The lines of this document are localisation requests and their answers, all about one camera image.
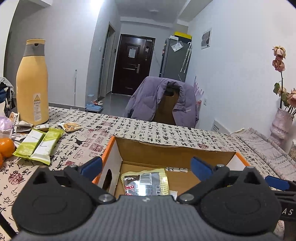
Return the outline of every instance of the yellow thermos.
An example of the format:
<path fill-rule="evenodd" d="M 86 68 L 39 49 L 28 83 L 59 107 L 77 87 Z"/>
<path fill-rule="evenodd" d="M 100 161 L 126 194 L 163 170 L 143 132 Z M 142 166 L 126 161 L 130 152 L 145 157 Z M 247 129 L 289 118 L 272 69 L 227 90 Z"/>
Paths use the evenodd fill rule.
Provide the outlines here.
<path fill-rule="evenodd" d="M 44 57 L 44 39 L 27 41 L 17 71 L 17 111 L 23 121 L 34 125 L 49 119 L 48 73 Z"/>

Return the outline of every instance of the barcode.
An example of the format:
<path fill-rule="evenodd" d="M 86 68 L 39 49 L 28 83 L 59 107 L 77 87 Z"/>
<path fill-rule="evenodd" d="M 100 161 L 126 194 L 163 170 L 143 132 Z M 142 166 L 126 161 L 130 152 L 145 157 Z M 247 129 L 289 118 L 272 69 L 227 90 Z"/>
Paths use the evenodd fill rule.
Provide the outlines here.
<path fill-rule="evenodd" d="M 140 175 L 140 185 L 152 185 L 151 173 Z"/>

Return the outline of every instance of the pink vase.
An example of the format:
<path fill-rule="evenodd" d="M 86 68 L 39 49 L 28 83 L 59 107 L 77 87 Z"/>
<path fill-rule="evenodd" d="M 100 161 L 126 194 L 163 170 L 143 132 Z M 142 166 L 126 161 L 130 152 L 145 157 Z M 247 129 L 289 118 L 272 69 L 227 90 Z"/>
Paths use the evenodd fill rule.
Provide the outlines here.
<path fill-rule="evenodd" d="M 278 108 L 276 116 L 271 124 L 270 139 L 278 146 L 281 146 L 284 139 L 287 137 L 292 126 L 294 116 L 287 111 Z"/>

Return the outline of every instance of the warning triangle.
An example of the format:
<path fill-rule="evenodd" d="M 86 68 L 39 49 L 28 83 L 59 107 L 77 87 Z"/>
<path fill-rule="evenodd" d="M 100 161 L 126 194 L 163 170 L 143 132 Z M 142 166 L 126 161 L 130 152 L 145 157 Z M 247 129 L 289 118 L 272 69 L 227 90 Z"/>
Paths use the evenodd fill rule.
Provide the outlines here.
<path fill-rule="evenodd" d="M 35 98 L 34 102 L 35 102 L 35 101 L 40 101 L 40 98 L 39 98 L 38 95 L 36 95 L 36 98 Z"/>

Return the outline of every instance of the warning label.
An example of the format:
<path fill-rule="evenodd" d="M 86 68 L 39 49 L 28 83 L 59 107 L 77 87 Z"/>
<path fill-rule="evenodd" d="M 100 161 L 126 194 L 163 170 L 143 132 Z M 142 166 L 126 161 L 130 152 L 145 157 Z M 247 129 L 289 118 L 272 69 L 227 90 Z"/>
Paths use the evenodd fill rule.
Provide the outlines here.
<path fill-rule="evenodd" d="M 41 95 L 40 94 L 34 94 L 34 121 L 41 120 Z"/>

